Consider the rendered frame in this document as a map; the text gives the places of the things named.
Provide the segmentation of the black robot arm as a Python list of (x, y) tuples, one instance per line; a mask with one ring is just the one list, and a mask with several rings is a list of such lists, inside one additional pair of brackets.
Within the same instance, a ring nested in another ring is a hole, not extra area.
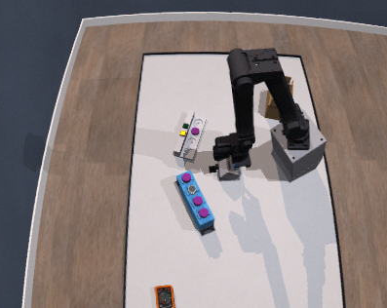
[(254, 85), (265, 81), (282, 115), (281, 118), (279, 113), (282, 120), (279, 122), (283, 124), (282, 134), (286, 135), (288, 139), (288, 150), (309, 150), (309, 120), (305, 120), (299, 105), (294, 103), (275, 48), (233, 49), (229, 52), (227, 63), (234, 108), (236, 108), (235, 128), (238, 127), (238, 129), (236, 129), (236, 133), (219, 136), (215, 139), (215, 145), (213, 146), (214, 160), (219, 162), (231, 155), (233, 163), (242, 162), (244, 155), (237, 152), (247, 153), (252, 149), (252, 145), (255, 143), (253, 88)]

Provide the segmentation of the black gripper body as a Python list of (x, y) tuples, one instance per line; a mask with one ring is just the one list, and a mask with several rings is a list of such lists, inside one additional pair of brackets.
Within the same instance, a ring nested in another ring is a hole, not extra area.
[[(236, 151), (236, 149), (235, 149)], [(236, 151), (237, 152), (237, 151)], [(243, 161), (242, 162), (237, 162), (237, 163), (234, 163), (234, 168), (240, 168), (240, 167), (250, 167), (252, 162), (251, 162), (251, 158), (250, 158), (250, 153), (249, 151), (247, 153), (239, 153), (237, 152), (238, 154), (243, 154)]]

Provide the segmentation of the small brown cardboard box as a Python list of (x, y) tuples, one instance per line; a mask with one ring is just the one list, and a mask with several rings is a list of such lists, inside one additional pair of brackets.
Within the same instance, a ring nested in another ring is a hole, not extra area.
[[(293, 80), (292, 80), (292, 83), (290, 84), (291, 77), (288, 77), (288, 76), (285, 76), (285, 77), (286, 77), (287, 83), (289, 85), (291, 95), (293, 96)], [(280, 121), (281, 119), (279, 116), (279, 111), (277, 109), (277, 106), (275, 104), (273, 97), (270, 96), (269, 90), (267, 92), (267, 102), (268, 102), (268, 106), (267, 106), (267, 109), (265, 108), (265, 117), (264, 118)]]

